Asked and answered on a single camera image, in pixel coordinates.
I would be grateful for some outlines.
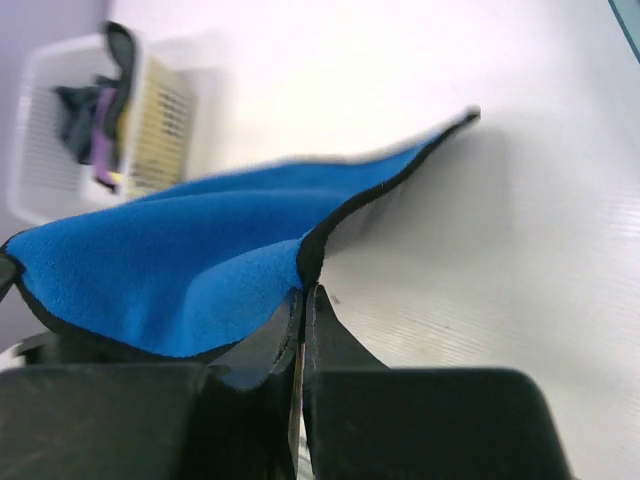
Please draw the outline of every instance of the white table surface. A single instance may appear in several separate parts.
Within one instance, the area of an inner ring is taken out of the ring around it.
[[[480,105],[322,282],[383,361],[519,368],[577,477],[640,478],[640,65],[605,0],[113,3],[150,38],[216,38],[210,171]]]

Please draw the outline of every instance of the blue microfiber cloth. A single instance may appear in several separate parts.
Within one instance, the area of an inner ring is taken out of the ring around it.
[[[179,185],[22,232],[4,250],[54,332],[194,357],[244,339],[290,289],[315,284],[336,225],[477,116],[365,163],[291,163]]]

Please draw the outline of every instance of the gray wall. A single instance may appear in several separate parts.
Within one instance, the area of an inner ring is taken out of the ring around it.
[[[9,215],[5,193],[25,59],[39,46],[96,31],[106,18],[107,4],[108,0],[0,1],[0,243],[28,227]],[[13,289],[0,304],[0,349],[41,329]]]

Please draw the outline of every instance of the black cloth trim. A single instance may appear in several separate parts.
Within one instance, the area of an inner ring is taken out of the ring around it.
[[[296,257],[298,273],[302,279],[305,291],[312,288],[320,278],[320,271],[322,270],[325,257],[325,247],[329,236],[338,224],[355,211],[389,193],[407,180],[424,163],[427,157],[449,137],[478,118],[480,118],[480,110],[478,108],[468,109],[463,119],[448,127],[436,140],[424,147],[418,155],[416,155],[416,158],[396,176],[351,197],[320,222],[304,240],[302,240],[300,250],[298,250]]]

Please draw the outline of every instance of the laundry basket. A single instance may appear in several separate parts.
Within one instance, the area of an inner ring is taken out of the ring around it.
[[[136,36],[136,65],[120,152],[115,192],[94,180],[58,137],[57,86],[91,85],[96,75],[114,78],[105,39],[92,35],[34,52],[23,77],[8,204],[17,217],[40,225],[114,206],[182,180],[188,161],[195,94],[179,72],[162,63],[163,44]]]

